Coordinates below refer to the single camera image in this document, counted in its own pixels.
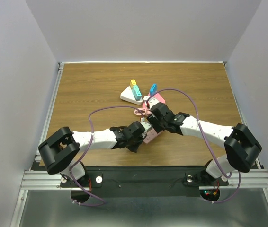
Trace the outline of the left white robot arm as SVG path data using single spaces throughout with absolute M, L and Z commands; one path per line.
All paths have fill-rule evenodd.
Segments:
M 77 186 L 87 183 L 84 164 L 76 155 L 89 150 L 122 149 L 136 153 L 151 125 L 135 121 L 129 126 L 111 127 L 102 131 L 78 132 L 62 127 L 38 146 L 48 174 L 61 174 Z

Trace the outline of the white triangular power strip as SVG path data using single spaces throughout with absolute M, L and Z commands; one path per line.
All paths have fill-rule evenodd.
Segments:
M 140 98 L 139 100 L 136 100 L 130 86 L 128 86 L 124 91 L 121 92 L 120 94 L 120 99 L 130 102 L 135 105 L 142 105 L 143 104 L 143 99 Z

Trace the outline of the pink long power strip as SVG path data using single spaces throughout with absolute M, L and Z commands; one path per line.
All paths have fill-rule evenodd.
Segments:
M 152 140 L 162 134 L 162 131 L 157 133 L 155 130 L 147 132 L 145 139 L 143 140 L 144 144 L 149 144 Z

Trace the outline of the pink triangular power strip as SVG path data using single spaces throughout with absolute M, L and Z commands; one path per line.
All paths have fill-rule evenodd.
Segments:
M 159 93 L 155 94 L 153 97 L 155 97 L 161 103 L 166 103 L 165 99 Z M 145 101 L 143 101 L 142 108 L 146 108 Z

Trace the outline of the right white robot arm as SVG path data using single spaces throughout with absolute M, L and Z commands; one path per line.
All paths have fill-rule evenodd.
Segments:
M 200 179 L 205 184 L 212 184 L 223 174 L 235 170 L 249 172 L 262 151 L 262 146 L 244 124 L 223 126 L 198 120 L 183 112 L 174 114 L 162 102 L 149 104 L 149 107 L 152 114 L 147 120 L 157 133 L 169 131 L 181 136 L 197 137 L 203 139 L 207 146 L 211 142 L 225 149 L 225 155 L 213 157 L 200 173 Z

